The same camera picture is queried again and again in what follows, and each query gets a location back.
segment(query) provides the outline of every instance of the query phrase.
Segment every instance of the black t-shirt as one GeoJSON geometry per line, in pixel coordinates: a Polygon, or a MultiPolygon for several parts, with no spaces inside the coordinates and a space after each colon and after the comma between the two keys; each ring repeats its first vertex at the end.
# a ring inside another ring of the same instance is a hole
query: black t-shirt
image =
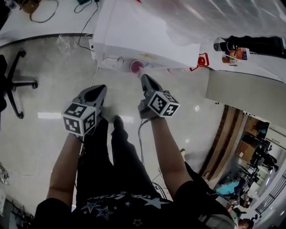
{"type": "Polygon", "coordinates": [[[38,205],[32,225],[33,228],[178,228],[195,226],[201,214],[212,213],[229,216],[195,182],[186,182],[177,191],[174,202],[122,191],[89,198],[71,212],[64,202],[47,199],[38,205]]]}

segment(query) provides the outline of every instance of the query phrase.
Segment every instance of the ceiling light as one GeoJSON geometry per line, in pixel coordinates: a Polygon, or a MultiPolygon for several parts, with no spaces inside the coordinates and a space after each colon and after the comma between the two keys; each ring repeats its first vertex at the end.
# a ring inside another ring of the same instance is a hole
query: ceiling light
{"type": "Polygon", "coordinates": [[[268,180],[267,180],[267,182],[266,182],[266,185],[268,185],[269,181],[270,181],[270,178],[268,178],[268,180]]]}

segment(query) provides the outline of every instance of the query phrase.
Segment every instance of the red object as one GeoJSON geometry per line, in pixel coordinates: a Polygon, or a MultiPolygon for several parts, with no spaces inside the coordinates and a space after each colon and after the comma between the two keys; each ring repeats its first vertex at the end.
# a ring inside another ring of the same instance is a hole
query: red object
{"type": "Polygon", "coordinates": [[[193,70],[196,70],[198,67],[204,67],[204,66],[209,66],[209,65],[210,65],[209,57],[207,56],[207,53],[205,52],[199,55],[197,67],[189,68],[189,69],[192,72],[193,70]]]}

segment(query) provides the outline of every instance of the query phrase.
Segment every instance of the tiled floor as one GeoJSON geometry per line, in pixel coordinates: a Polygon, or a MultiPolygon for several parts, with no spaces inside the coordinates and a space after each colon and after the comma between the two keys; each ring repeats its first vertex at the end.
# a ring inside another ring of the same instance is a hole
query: tiled floor
{"type": "MultiPolygon", "coordinates": [[[[0,49],[11,66],[18,50],[25,48],[27,56],[19,61],[17,69],[22,76],[34,76],[39,82],[38,89],[17,89],[14,94],[25,117],[18,119],[7,102],[8,107],[1,114],[0,131],[0,161],[10,175],[10,186],[5,187],[7,194],[32,213],[46,197],[50,173],[67,136],[61,119],[43,119],[43,113],[60,113],[68,101],[90,86],[96,71],[90,52],[77,46],[77,38],[64,40],[67,42],[39,39],[0,49]]],[[[182,76],[161,70],[150,75],[181,103],[168,123],[179,148],[186,149],[187,161],[199,171],[223,112],[223,105],[204,98],[209,70],[201,68],[182,76]]],[[[143,99],[140,81],[133,74],[99,69],[93,84],[107,85],[105,115],[123,116],[129,141],[139,154],[137,131],[141,120],[137,106],[143,99]]],[[[110,143],[112,126],[109,127],[110,143]]],[[[142,141],[146,170],[153,179],[158,175],[159,165],[149,123],[142,128],[142,141]]],[[[164,187],[160,176],[156,182],[164,187]]]]}

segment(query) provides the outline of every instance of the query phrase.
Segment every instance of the black shoe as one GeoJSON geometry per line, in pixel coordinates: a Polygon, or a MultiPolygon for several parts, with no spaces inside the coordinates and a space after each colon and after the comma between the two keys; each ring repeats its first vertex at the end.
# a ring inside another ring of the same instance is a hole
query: black shoe
{"type": "Polygon", "coordinates": [[[113,118],[113,127],[115,129],[124,129],[124,122],[119,115],[114,116],[113,118]]]}

